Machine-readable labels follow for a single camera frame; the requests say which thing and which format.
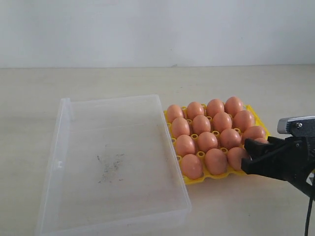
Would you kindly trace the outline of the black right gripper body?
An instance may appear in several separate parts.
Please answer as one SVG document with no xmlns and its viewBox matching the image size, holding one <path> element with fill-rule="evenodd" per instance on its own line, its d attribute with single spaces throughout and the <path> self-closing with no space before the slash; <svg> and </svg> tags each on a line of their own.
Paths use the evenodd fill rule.
<svg viewBox="0 0 315 236">
<path fill-rule="evenodd" d="M 287 165 L 291 169 L 292 180 L 287 181 L 297 189 L 313 189 L 307 179 L 315 169 L 315 138 L 295 140 Z"/>
</svg>

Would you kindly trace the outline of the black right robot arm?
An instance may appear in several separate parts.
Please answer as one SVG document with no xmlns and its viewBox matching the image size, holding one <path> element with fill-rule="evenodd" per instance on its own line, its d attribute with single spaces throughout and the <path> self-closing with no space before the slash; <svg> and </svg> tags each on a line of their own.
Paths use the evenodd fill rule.
<svg viewBox="0 0 315 236">
<path fill-rule="evenodd" d="M 244 147 L 251 157 L 241 161 L 241 169 L 246 174 L 287 181 L 307 196 L 315 192 L 307 182 L 315 169 L 314 137 L 269 136 L 268 143 L 245 139 Z"/>
</svg>

